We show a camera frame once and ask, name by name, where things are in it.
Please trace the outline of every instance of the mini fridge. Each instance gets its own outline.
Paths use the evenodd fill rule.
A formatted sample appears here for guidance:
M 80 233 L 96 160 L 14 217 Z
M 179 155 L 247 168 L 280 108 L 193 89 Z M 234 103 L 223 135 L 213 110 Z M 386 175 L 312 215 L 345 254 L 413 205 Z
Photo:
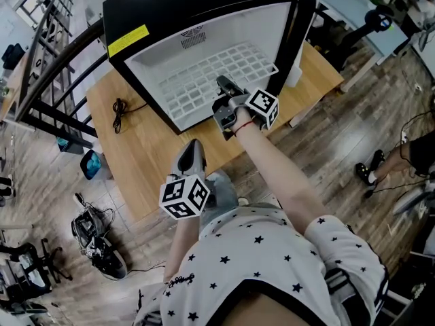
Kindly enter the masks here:
M 175 133 L 211 117 L 216 77 L 277 96 L 315 0 L 107 0 L 110 63 Z

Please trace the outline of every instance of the yellow warning label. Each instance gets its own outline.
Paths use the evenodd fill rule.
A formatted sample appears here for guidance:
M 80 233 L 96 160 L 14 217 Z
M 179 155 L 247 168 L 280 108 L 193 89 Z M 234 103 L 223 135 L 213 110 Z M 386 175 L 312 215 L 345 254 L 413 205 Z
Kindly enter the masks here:
M 112 42 L 109 45 L 109 57 L 114 56 L 118 52 L 121 52 L 124 48 L 127 48 L 129 45 L 134 44 L 136 41 L 144 38 L 149 35 L 148 29 L 145 25 L 140 26 L 134 31 L 129 32 L 127 35 L 124 35 L 120 39 Z

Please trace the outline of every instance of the desk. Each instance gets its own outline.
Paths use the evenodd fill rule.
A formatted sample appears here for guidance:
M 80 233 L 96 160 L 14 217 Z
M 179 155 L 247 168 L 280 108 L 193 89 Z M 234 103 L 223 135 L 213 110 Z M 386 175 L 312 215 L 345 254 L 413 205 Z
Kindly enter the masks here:
M 281 91 L 279 117 L 272 130 L 316 103 L 343 81 L 308 43 L 304 44 L 300 68 L 302 76 L 296 87 L 284 87 Z M 177 136 L 150 107 L 124 116 L 121 133 L 115 134 L 112 105 L 116 98 L 126 100 L 131 109 L 143 104 L 143 99 L 115 70 L 101 78 L 86 96 L 111 172 L 136 220 L 158 209 L 160 185 L 170 172 L 172 159 L 193 138 L 204 145 L 207 173 L 221 168 L 243 151 L 236 139 L 225 142 L 213 119 Z
M 319 2 L 328 9 L 334 10 L 352 29 L 365 25 L 366 13 L 375 8 L 370 0 L 319 0 Z M 407 40 L 407 37 L 393 22 L 388 30 L 370 33 L 364 39 L 375 55 L 346 84 L 341 86 L 343 92 L 347 92 L 375 63 L 393 53 L 401 43 Z

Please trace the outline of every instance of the star print shirt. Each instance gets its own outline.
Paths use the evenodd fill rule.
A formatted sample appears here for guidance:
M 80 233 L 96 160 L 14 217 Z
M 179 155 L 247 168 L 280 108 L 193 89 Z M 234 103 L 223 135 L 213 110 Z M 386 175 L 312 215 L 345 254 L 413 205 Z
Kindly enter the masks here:
M 283 211 L 243 207 L 204 228 L 168 283 L 143 290 L 134 325 L 219 325 L 249 291 L 311 326 L 372 325 L 387 286 L 378 256 L 336 217 L 302 236 Z

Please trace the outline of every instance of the wooden table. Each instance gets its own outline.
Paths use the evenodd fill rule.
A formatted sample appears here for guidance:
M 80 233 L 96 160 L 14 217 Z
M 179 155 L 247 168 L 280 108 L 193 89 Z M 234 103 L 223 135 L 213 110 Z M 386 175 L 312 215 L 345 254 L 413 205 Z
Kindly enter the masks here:
M 343 81 L 340 74 L 308 43 L 303 48 L 300 68 L 302 76 L 297 86 L 285 86 L 281 91 L 279 117 L 266 134 L 316 103 Z M 144 103 L 115 70 L 101 78 L 86 96 L 109 167 L 136 220 L 158 209 L 160 185 L 170 172 L 172 160 L 193 138 L 204 145 L 207 173 L 219 169 L 243 151 L 236 139 L 224 140 L 213 119 L 176 135 L 150 107 L 124 116 L 121 133 L 115 134 L 112 105 L 116 98 L 126 100 L 131 109 Z

